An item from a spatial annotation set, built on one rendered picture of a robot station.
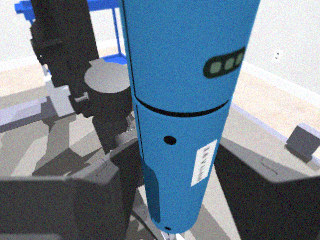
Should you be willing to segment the blue electric screwdriver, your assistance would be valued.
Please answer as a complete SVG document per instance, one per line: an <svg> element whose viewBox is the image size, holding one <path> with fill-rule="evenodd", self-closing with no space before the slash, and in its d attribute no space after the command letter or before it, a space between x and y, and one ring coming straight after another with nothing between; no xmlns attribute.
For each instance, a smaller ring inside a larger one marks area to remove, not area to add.
<svg viewBox="0 0 320 240"><path fill-rule="evenodd" d="M261 0L118 0L149 215L196 222Z"/></svg>

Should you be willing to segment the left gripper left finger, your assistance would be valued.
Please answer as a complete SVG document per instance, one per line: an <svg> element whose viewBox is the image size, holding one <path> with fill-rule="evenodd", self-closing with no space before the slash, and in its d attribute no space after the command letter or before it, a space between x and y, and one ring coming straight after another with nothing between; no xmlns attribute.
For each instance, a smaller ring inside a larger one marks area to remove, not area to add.
<svg viewBox="0 0 320 240"><path fill-rule="evenodd" d="M125 240L140 176L139 150L133 136L71 176L0 176L0 234Z"/></svg>

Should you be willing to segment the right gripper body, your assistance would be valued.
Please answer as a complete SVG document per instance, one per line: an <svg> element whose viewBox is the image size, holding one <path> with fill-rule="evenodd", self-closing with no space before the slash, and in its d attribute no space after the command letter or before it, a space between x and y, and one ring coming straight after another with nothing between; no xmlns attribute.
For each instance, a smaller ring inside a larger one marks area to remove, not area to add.
<svg viewBox="0 0 320 240"><path fill-rule="evenodd" d="M118 130L113 131L112 133L110 133L109 135L107 135L104 140L102 141L102 148L104 150L105 155L108 154L110 152L110 147L108 144L108 141L113 139L115 136L124 133L126 131L132 130L134 129L133 127L124 127L124 128L120 128ZM138 180L138 185L137 188L141 187L144 185L144 179L143 179L143 172L142 172L142 166L140 168L140 176L139 176L139 180Z"/></svg>

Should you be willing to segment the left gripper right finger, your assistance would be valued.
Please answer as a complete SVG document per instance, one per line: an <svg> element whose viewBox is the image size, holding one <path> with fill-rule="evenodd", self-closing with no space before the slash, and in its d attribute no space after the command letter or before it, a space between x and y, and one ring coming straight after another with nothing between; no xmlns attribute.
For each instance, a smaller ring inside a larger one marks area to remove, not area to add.
<svg viewBox="0 0 320 240"><path fill-rule="evenodd" d="M320 175L224 137L214 167L241 240L320 240Z"/></svg>

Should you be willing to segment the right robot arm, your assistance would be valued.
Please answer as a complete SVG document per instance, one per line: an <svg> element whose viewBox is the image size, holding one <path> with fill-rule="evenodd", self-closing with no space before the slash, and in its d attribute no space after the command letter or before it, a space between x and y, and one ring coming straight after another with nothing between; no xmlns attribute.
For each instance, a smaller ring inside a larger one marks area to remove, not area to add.
<svg viewBox="0 0 320 240"><path fill-rule="evenodd" d="M30 42L41 66L47 64L54 88L68 85L73 110L85 118L93 116L101 145L113 131L134 128L109 140L110 152L137 136L129 117L132 95L128 68L99 57L88 1L30 1L35 16Z"/></svg>

